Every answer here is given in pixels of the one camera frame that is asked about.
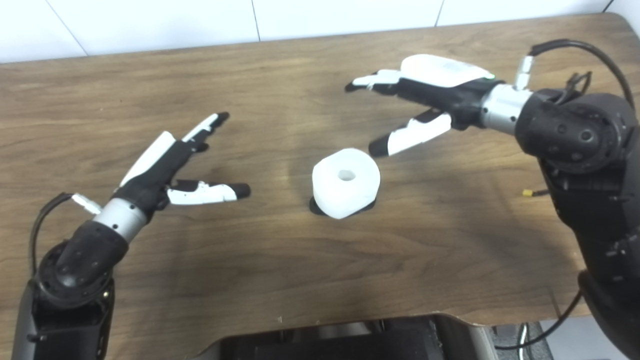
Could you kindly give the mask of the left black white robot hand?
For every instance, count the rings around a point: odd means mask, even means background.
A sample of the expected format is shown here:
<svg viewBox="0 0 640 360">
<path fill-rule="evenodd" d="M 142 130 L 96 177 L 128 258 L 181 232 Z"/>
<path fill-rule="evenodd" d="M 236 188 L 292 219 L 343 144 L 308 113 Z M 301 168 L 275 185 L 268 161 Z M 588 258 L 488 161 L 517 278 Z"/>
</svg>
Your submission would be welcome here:
<svg viewBox="0 0 640 360">
<path fill-rule="evenodd" d="M 251 189 L 247 183 L 176 179 L 192 156 L 208 150 L 208 137 L 229 117 L 228 112 L 215 112 L 181 139 L 176 139 L 170 132 L 162 132 L 137 158 L 112 198 L 130 203 L 148 218 L 167 205 L 207 205 L 249 198 Z"/>
</svg>

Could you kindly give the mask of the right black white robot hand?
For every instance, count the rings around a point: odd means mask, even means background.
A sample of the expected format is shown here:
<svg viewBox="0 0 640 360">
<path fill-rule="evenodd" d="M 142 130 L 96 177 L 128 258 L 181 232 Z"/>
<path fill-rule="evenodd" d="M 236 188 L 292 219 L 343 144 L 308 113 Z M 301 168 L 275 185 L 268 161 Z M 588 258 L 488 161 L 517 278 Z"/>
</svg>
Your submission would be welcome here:
<svg viewBox="0 0 640 360">
<path fill-rule="evenodd" d="M 357 77 L 346 92 L 366 90 L 426 106 L 407 124 L 370 142 L 371 157 L 391 157 L 455 129 L 480 125 L 484 102 L 502 81 L 490 71 L 438 55 L 415 54 L 399 69 Z"/>
</svg>

